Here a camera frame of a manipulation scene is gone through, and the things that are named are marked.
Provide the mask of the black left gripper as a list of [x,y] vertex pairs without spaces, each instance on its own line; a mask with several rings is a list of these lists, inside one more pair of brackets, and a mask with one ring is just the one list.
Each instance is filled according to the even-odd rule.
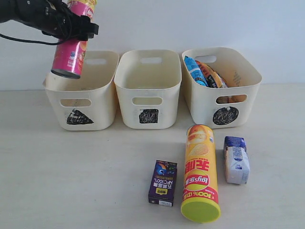
[[99,26],[88,16],[73,13],[61,0],[34,0],[34,27],[58,39],[87,41],[98,35]]

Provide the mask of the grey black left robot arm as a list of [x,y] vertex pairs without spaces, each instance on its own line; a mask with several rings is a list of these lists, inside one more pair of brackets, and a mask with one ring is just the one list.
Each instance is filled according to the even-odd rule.
[[0,22],[17,21],[38,29],[42,34],[60,39],[57,43],[17,39],[1,34],[2,38],[46,45],[62,44],[70,39],[87,41],[99,32],[99,26],[85,15],[72,12],[61,0],[2,0]]

